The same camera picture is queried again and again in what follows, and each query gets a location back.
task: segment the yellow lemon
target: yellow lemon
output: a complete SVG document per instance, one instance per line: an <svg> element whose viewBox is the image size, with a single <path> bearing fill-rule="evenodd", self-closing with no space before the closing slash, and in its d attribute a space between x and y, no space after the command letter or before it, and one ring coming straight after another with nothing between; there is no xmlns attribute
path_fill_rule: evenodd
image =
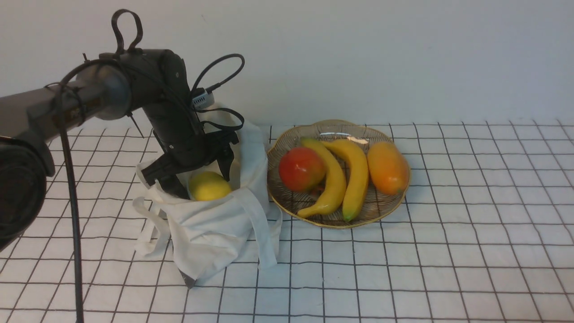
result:
<svg viewBox="0 0 574 323"><path fill-rule="evenodd" d="M230 192L229 183L216 172L202 172L189 180L189 193L197 201L213 201Z"/></svg>

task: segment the apple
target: apple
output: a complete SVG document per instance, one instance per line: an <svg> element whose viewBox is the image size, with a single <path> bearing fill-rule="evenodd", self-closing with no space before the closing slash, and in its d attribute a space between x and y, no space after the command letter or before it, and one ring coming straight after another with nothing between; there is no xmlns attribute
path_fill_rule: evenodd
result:
<svg viewBox="0 0 574 323"><path fill-rule="evenodd" d="M312 149L295 147L279 161L279 177L288 189L308 193L325 177L323 160Z"/></svg>

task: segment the white wall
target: white wall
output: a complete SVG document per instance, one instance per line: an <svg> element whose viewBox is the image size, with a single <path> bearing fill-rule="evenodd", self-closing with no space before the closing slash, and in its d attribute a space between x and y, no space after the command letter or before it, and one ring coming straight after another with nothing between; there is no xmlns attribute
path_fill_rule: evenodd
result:
<svg viewBox="0 0 574 323"><path fill-rule="evenodd" d="M142 19L141 47L174 50L190 83L215 58L244 54L216 99L261 124L574 117L573 0L163 3L3 1L0 95L59 80L82 52L114 51L110 18L125 7ZM129 16L120 26L131 42Z"/></svg>

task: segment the gold rim basket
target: gold rim basket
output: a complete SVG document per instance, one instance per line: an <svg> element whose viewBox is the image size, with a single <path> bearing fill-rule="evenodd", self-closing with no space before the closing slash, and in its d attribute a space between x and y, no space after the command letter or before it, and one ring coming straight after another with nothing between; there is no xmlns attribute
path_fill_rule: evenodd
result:
<svg viewBox="0 0 574 323"><path fill-rule="evenodd" d="M279 161L287 151L300 146L300 139L302 137L312 137L328 141L335 139L353 139L365 153L369 150L371 143L380 141L393 142L391 138L378 130L343 120L324 120L312 125L297 126L284 132L267 153L269 160L267 164L267 189L273 201L292 217L323 228L354 228L356 226L377 222L388 216L395 211L405 199L412 176L410 167L409 183L407 189L401 195L384 195L377 191L373 183L369 181L367 196L361 212L357 218L351 222L345 222L343 220L341 208L326 216L316 215L308 218L298 216L297 212L304 207L313 205L316 201L316 197L314 198L304 193L295 193L287 189L279 177ZM341 164L341 167L343 167L348 182L350 175L349 169L343 160L338 157L336 158Z"/></svg>

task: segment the yellow banana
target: yellow banana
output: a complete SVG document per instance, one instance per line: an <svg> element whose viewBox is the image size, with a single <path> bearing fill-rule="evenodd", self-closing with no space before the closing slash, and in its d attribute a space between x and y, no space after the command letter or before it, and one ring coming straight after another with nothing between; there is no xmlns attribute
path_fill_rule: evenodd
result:
<svg viewBox="0 0 574 323"><path fill-rule="evenodd" d="M369 165L363 150L347 139L322 141L330 151L341 157L349 166L351 176L343 200L343 219L347 222L356 218L363 207L369 186Z"/></svg>
<svg viewBox="0 0 574 323"><path fill-rule="evenodd" d="M302 218L321 214L326 216L331 214L341 206L347 188L347 180L341 165L333 154L325 148L320 141L313 138L301 138L301 144L304 147L314 150L325 163L327 175L325 180L325 191L319 196L317 202L310 207L299 210L297 215Z"/></svg>

